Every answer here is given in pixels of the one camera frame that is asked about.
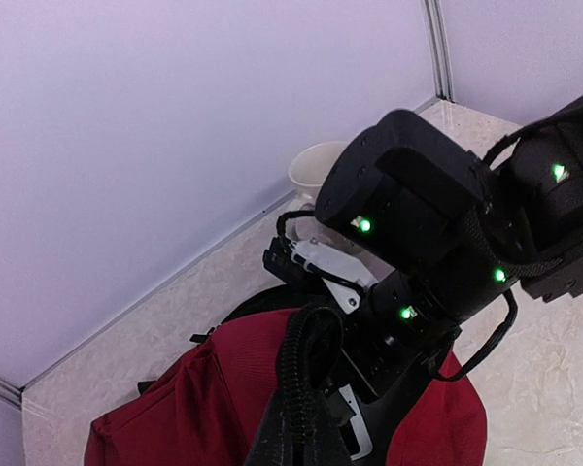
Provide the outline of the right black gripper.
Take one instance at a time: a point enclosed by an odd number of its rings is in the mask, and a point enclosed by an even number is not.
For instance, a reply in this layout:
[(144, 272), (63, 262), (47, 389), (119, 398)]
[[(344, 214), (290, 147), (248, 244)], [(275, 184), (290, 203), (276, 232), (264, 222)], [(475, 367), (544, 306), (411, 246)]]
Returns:
[(376, 308), (367, 300), (355, 303), (343, 316), (343, 345), (328, 390), (348, 385), (364, 403), (390, 391), (419, 398), (431, 381), (425, 361), (431, 309), (411, 303)]

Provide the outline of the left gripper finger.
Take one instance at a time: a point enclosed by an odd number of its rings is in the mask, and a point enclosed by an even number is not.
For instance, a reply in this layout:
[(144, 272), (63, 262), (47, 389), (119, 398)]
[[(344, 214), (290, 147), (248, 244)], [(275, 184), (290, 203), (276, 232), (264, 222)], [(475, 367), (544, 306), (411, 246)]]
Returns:
[(290, 318), (276, 359), (277, 389), (247, 465), (353, 463), (322, 390), (342, 342), (341, 318), (328, 305), (306, 305)]

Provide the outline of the white tablet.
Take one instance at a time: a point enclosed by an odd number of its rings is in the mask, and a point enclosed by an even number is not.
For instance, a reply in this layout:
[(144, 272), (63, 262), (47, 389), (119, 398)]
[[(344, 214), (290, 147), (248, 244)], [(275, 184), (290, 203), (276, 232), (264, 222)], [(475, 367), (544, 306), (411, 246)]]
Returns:
[(373, 452), (373, 443), (351, 386), (344, 385), (326, 399), (352, 461), (366, 458)]

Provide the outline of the red backpack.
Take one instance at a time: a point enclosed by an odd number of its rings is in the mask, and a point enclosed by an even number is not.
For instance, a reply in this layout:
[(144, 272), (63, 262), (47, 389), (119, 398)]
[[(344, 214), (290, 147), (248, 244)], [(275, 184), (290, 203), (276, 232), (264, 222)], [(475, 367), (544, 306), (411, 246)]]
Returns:
[[(203, 343), (139, 397), (95, 420), (87, 465), (278, 465), (281, 427), (266, 418), (275, 360), (289, 318), (310, 296), (285, 285), (240, 304)], [(480, 465), (485, 408), (469, 381), (432, 383), (411, 410), (399, 400), (368, 408), (368, 465)], [(266, 423), (267, 442), (253, 445)]]

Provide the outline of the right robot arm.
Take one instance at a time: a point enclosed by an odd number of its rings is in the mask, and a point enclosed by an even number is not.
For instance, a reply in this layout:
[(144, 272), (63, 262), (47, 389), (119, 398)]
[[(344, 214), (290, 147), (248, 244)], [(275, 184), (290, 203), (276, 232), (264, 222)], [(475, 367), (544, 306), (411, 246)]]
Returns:
[(344, 381), (365, 403), (422, 393), (463, 323), (506, 300), (505, 320), (457, 381), (513, 324), (513, 285), (544, 302), (583, 294), (583, 97), (484, 157), (393, 111), (344, 149), (315, 217), (392, 267), (346, 324)]

